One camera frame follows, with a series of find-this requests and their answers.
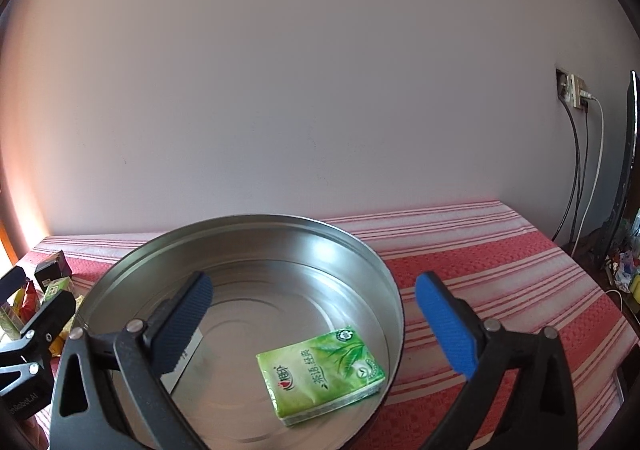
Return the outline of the black flat monitor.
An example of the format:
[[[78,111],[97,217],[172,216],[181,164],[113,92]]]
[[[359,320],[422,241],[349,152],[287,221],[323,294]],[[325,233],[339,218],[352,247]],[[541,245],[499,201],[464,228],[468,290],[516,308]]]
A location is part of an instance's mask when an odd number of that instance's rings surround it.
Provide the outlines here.
[[[616,189],[610,216],[602,226],[599,243],[594,250],[596,264],[602,267],[608,257],[624,242],[628,222],[635,212],[628,210],[634,164],[639,155],[639,74],[631,70],[626,95],[626,123],[624,128],[624,153],[620,166],[620,179]]]

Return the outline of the green tea tissue pack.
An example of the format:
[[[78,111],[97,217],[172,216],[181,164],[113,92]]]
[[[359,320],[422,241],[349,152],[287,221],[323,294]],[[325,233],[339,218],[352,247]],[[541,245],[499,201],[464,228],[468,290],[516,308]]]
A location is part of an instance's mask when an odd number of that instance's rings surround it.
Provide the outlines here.
[[[285,426],[377,394],[383,367],[350,326],[256,356],[274,413]]]

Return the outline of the wall power socket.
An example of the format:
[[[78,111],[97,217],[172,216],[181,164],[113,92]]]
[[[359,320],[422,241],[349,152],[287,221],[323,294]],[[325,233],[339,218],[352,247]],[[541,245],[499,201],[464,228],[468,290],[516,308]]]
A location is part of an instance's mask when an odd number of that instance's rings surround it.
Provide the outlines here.
[[[575,110],[585,111],[588,108],[588,102],[582,96],[585,84],[579,76],[557,66],[555,68],[555,85],[560,103]]]

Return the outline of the red white striped bedsheet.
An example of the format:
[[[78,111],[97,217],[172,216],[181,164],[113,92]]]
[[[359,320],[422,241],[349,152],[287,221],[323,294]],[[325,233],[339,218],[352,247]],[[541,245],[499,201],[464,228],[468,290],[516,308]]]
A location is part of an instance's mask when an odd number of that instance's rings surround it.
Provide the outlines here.
[[[488,200],[346,216],[335,223],[380,254],[405,307],[400,370],[359,448],[418,448],[462,387],[414,300],[414,280],[426,270],[482,318],[513,331],[557,329],[575,387],[579,444],[590,448],[599,439],[622,403],[615,370],[638,347],[638,336],[596,281],[528,220]]]

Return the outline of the orange snack packet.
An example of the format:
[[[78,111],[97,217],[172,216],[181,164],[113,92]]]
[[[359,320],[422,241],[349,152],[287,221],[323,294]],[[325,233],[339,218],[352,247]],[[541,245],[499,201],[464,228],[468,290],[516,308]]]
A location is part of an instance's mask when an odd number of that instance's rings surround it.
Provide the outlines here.
[[[23,324],[29,322],[29,320],[36,314],[40,307],[40,296],[36,289],[35,283],[32,280],[28,280],[25,285],[18,289],[14,296],[12,303],[12,310],[17,318],[21,320]]]

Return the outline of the green white tissue pack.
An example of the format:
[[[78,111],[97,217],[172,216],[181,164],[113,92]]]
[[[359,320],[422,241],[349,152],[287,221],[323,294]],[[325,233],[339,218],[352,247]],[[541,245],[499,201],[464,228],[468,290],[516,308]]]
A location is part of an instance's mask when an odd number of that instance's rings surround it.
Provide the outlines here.
[[[58,294],[58,292],[61,291],[66,291],[66,292],[73,292],[73,281],[71,277],[62,277],[56,280],[51,281],[47,288],[46,288],[46,292],[44,292],[43,294],[43,301],[45,303],[47,303],[49,300],[52,300],[52,298]]]

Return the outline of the black square gift box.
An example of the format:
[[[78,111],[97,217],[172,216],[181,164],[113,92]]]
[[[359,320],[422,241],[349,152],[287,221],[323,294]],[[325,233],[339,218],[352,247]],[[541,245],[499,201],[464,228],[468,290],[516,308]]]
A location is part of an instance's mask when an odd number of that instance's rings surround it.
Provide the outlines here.
[[[73,271],[70,269],[63,251],[57,251],[43,259],[35,269],[35,279],[43,292],[47,291],[49,284],[55,280],[70,277]]]

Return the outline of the white card tissue pack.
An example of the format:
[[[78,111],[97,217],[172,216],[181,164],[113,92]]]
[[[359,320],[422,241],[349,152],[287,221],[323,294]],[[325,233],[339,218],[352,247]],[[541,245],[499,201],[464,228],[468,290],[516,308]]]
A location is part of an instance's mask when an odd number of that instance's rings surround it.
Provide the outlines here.
[[[195,352],[198,350],[198,346],[200,346],[202,339],[203,334],[201,330],[196,329],[191,337],[189,344],[187,344],[186,348],[183,349],[183,352],[176,366],[174,367],[174,370],[169,373],[163,374],[160,377],[160,381],[170,394],[172,394],[177,384],[179,383],[182,374],[186,370],[186,367],[189,365]]]

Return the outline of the round metal tin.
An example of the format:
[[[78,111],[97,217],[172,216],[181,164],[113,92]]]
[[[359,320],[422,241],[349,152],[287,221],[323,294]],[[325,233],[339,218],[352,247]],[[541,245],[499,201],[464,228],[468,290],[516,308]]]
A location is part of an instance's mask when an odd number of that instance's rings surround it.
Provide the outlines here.
[[[213,299],[201,343],[172,396],[212,449],[351,449],[385,401],[376,394],[292,427],[273,411],[256,357],[351,326],[389,378],[404,344],[404,308],[382,259],[349,228],[283,215],[221,217],[142,245],[87,294],[93,334],[148,318],[194,272]]]

